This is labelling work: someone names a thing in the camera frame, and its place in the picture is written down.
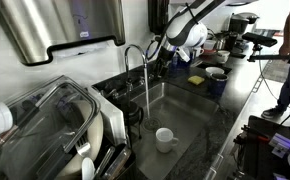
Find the white plate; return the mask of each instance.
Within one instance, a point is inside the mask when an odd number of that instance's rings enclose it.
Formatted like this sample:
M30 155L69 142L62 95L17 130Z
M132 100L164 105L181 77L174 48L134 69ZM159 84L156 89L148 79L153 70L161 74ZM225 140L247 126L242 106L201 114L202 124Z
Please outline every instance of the white plate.
M75 105L80 109L84 120L88 119L92 112L90 104L86 101L75 101ZM94 122L87 130L87 138L91 144L91 156L94 161L100 150L103 139L103 118L101 113L95 117ZM83 157L76 154L73 159L65 166L65 168L57 175L56 179L69 179L69 177L76 175L82 169Z

